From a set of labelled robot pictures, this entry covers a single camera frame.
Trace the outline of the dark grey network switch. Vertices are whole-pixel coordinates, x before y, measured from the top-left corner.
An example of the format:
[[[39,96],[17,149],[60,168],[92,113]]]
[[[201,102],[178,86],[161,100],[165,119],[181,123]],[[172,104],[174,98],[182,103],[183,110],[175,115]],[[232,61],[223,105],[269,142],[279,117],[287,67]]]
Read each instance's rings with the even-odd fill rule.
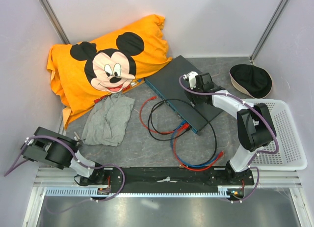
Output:
[[[198,134],[208,122],[214,120],[222,110],[206,103],[191,108],[184,102],[189,102],[185,90],[179,84],[179,77],[195,71],[201,73],[192,63],[183,56],[178,56],[155,74],[146,77],[145,83],[163,100],[167,99],[168,106],[192,127]]]

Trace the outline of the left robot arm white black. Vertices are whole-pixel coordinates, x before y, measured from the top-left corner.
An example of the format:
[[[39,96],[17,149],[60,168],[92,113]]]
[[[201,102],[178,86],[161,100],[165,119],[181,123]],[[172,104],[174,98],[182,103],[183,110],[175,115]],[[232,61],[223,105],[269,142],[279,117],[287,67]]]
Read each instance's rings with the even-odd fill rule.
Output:
[[[79,152],[80,143],[72,138],[38,127],[22,147],[23,158],[46,165],[76,171],[80,186],[105,185],[108,173],[100,164],[86,159]]]

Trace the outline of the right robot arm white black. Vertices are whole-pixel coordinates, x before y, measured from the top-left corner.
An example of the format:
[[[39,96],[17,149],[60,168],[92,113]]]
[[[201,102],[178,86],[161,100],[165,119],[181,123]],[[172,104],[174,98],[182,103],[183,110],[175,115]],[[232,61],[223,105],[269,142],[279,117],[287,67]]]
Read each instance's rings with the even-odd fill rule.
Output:
[[[242,179],[257,155],[279,152],[275,126],[266,104],[248,103],[230,94],[217,86],[209,73],[191,71],[179,77],[179,84],[193,105],[204,102],[236,119],[240,146],[225,165],[224,176],[229,184],[237,184]]]

